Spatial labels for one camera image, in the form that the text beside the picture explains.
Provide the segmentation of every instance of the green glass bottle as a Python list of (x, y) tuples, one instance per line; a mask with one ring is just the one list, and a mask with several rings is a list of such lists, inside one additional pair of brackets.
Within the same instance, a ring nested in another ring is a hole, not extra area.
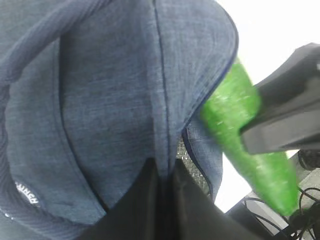
[(261, 98), (239, 60), (201, 110), (202, 120), (238, 173), (276, 212), (289, 216), (298, 205), (296, 172), (284, 152), (250, 155), (240, 129), (260, 110)]

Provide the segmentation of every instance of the blue fabric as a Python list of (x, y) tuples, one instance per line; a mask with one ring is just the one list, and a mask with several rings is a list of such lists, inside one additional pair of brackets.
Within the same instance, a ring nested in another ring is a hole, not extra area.
[(7, 181), (1, 128), (0, 209), (14, 220), (0, 218), (0, 239), (73, 239), (105, 214), (96, 194), (114, 206), (146, 158), (165, 180), (186, 126), (214, 195), (221, 152), (192, 116), (237, 51), (225, 11), (212, 0), (31, 2), (0, 0), (0, 107), (21, 75), (6, 107), (7, 158), (42, 205), (25, 203)]
[(182, 138), (190, 158), (208, 183), (214, 202), (222, 181), (222, 151), (197, 115), (184, 129)]

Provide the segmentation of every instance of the white background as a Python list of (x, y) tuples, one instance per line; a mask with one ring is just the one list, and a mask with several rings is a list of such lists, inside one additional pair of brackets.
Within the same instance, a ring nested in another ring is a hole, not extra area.
[[(276, 70), (296, 48), (320, 43), (320, 0), (218, 2), (235, 22), (238, 56), (255, 84)], [(224, 156), (222, 184), (215, 204), (226, 212), (250, 191)]]

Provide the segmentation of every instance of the black cable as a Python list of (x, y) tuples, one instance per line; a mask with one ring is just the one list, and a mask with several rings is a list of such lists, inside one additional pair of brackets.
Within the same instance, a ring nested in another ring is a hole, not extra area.
[(252, 215), (255, 216), (256, 218), (261, 219), (261, 220), (265, 221), (266, 223), (270, 224), (272, 227), (274, 227), (275, 229), (277, 229), (279, 232), (282, 232), (282, 229), (281, 229), (279, 226), (277, 226), (276, 224), (274, 224), (272, 221), (266, 219), (265, 217), (260, 216), (260, 215), (258, 215), (258, 214), (256, 214), (256, 213), (253, 213), (253, 212), (252, 212)]
[[(311, 191), (311, 190), (315, 190), (315, 191), (318, 191), (320, 192), (320, 189), (319, 188), (316, 188), (316, 187), (308, 187), (304, 190), (302, 190), (300, 187), (298, 188), (299, 191), (301, 192), (301, 195), (299, 197), (299, 212), (300, 212), (300, 215), (303, 214), (303, 209), (302, 209), (302, 198), (304, 197), (304, 195), (306, 195), (308, 198), (310, 198), (311, 200), (317, 202), (318, 199), (315, 198), (314, 196), (310, 195), (309, 193), (307, 193), (308, 191)], [(310, 234), (310, 236), (312, 237), (313, 240), (316, 240), (316, 237), (312, 234), (312, 232), (310, 231), (309, 229), (309, 223), (306, 224), (303, 228), (303, 230), (299, 233), (298, 237), (299, 237), (299, 240), (302, 239), (303, 237), (303, 234), (305, 233), (305, 231), (308, 231), (308, 233)]]
[(313, 240), (316, 240), (316, 237), (312, 234), (311, 230), (308, 229), (307, 231), (308, 231), (308, 233), (310, 234), (311, 238), (312, 238)]
[[(245, 198), (243, 199), (243, 201), (244, 201), (244, 205), (246, 206), (246, 208), (248, 208), (248, 207), (247, 207), (247, 201), (255, 201), (255, 202), (260, 202), (260, 203), (266, 204), (263, 200), (261, 200), (261, 199), (259, 199), (259, 198), (256, 198), (256, 197), (245, 197)], [(277, 226), (276, 224), (274, 224), (274, 223), (271, 222), (270, 220), (264, 218), (263, 216), (260, 216), (260, 215), (254, 213), (254, 212), (251, 212), (251, 213), (252, 213), (256, 218), (259, 218), (259, 219), (265, 221), (266, 223), (270, 224), (270, 225), (273, 226), (274, 228), (276, 228), (276, 229), (277, 229), (279, 232), (281, 232), (286, 238), (288, 238), (288, 236), (283, 232), (283, 230), (282, 230), (279, 226)], [(284, 216), (282, 216), (282, 215), (280, 215), (280, 214), (278, 214), (278, 215), (289, 225), (289, 221), (288, 221)]]
[(320, 189), (319, 188), (316, 188), (316, 187), (308, 187), (306, 188), (305, 190), (302, 190), (300, 187), (299, 187), (299, 191), (303, 194), (303, 195), (306, 195), (308, 198), (312, 199), (313, 201), (318, 201), (318, 199), (316, 199), (314, 196), (310, 195), (309, 193), (307, 193), (307, 191), (310, 191), (310, 190), (315, 190), (315, 191), (318, 191), (320, 192)]

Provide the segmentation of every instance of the blue denim cap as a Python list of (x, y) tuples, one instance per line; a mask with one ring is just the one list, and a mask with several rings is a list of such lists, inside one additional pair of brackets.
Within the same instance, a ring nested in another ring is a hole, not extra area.
[(146, 158), (165, 180), (181, 134), (215, 196), (222, 153), (197, 112), (238, 48), (215, 1), (1, 0), (0, 11), (0, 239), (76, 238)]

